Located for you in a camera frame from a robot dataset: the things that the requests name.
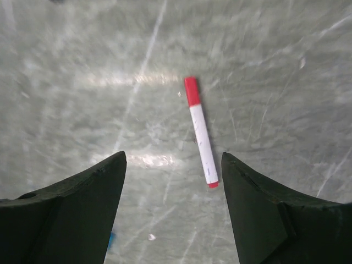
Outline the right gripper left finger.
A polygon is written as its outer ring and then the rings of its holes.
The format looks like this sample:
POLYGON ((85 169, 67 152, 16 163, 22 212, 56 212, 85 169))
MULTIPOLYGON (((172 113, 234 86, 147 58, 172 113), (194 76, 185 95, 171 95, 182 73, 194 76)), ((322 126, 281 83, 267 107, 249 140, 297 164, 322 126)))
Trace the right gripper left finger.
POLYGON ((103 263, 126 170, 120 151, 55 184, 1 200, 1 263, 103 263))

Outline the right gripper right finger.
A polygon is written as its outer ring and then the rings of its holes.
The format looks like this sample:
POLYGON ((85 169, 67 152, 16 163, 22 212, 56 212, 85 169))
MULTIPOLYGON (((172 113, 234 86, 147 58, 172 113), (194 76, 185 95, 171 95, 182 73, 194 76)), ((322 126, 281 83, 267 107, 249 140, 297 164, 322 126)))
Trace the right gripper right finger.
POLYGON ((303 194, 225 152, 224 192, 240 263, 351 263, 351 204, 303 194))

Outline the blue pen cap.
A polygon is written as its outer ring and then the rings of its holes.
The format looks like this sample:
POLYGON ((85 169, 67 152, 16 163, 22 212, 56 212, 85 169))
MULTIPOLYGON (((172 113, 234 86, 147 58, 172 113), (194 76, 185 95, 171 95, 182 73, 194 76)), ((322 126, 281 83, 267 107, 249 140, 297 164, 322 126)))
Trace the blue pen cap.
POLYGON ((108 250, 111 249, 111 247, 114 243, 115 237, 116 237, 116 234, 114 232, 111 232, 110 237, 109 237, 109 242, 108 242, 108 250))

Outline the white pen red tip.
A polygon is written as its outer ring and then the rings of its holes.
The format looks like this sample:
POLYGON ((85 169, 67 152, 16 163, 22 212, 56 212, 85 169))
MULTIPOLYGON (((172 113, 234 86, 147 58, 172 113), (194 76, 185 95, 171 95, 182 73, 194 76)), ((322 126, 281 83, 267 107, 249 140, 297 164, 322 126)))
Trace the white pen red tip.
POLYGON ((206 183, 210 189, 213 189, 218 186, 219 180, 202 105, 193 105, 189 109, 206 183))

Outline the red pen cap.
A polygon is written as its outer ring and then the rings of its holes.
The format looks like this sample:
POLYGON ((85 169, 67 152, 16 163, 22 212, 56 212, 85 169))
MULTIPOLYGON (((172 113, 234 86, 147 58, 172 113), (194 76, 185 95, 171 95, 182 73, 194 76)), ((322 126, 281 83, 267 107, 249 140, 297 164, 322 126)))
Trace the red pen cap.
POLYGON ((184 87, 189 107, 201 104, 198 82, 194 76, 189 76, 184 79, 184 87))

